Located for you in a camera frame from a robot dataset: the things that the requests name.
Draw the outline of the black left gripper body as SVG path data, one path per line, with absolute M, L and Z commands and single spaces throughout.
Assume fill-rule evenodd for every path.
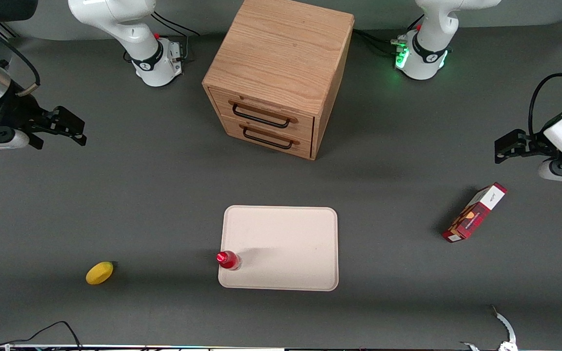
M 545 156 L 550 158 L 558 157 L 558 149 L 549 141 L 544 133 L 533 133 L 525 135 L 528 149 L 524 153 L 524 157 Z

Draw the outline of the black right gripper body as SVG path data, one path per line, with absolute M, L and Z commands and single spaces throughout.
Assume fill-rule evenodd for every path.
M 42 149 L 44 140 L 34 135 L 51 127 L 50 113 L 30 94 L 18 97 L 9 87 L 0 98 L 0 150 L 26 146 Z

